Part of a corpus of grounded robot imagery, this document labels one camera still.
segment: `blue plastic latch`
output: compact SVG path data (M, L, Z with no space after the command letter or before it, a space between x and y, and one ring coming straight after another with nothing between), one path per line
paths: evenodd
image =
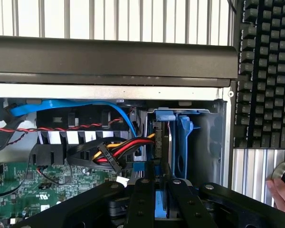
M155 110L155 115L158 122L175 121L176 119L174 112L171 110Z
M188 135L193 130L193 123L188 116L180 115L177 120L178 126L178 149L175 151L175 176L187 178L188 161Z
M134 172L144 171L144 162L134 162L133 170Z

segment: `green circuit board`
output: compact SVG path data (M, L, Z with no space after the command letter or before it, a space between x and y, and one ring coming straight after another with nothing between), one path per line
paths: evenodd
M17 187L25 176L26 168L25 163L5 164L3 174L0 175L0 193ZM0 198L0 222L5 227L9 227L10 221L14 223L15 220L17 222L30 217L105 181L116 180L116 174L113 171L90 170L87 173L86 168L79 166L73 166L72 171L72 183L57 186L50 185L41 177L37 173L36 166L30 166L27 179L22 187L16 193ZM64 182L70 178L70 169L69 166L54 165L45 169L44 174L59 182Z

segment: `black keyboard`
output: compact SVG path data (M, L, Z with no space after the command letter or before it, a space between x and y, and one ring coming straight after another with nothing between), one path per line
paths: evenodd
M285 0L246 0L234 146L285 149Z

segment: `hand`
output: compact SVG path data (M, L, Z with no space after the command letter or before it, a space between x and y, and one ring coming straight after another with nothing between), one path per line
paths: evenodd
M285 183L281 179L267 180L266 185L275 200L276 207L285 212Z

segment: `yellow wire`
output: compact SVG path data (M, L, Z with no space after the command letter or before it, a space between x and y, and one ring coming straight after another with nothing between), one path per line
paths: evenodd
M155 136L155 133L153 133L153 134L150 134L149 136L147 136L147 138L153 138ZM112 148L112 147L117 147L117 146L120 146L120 145L122 145L122 144L124 144L124 143L126 143L127 141L125 141L125 142L122 142L122 143L113 143L113 144L108 144L107 145L107 148ZM92 160L94 160L95 158L97 158L98 156L100 156L102 153L101 153L101 151L98 151L94 156L93 156L93 158L92 158Z

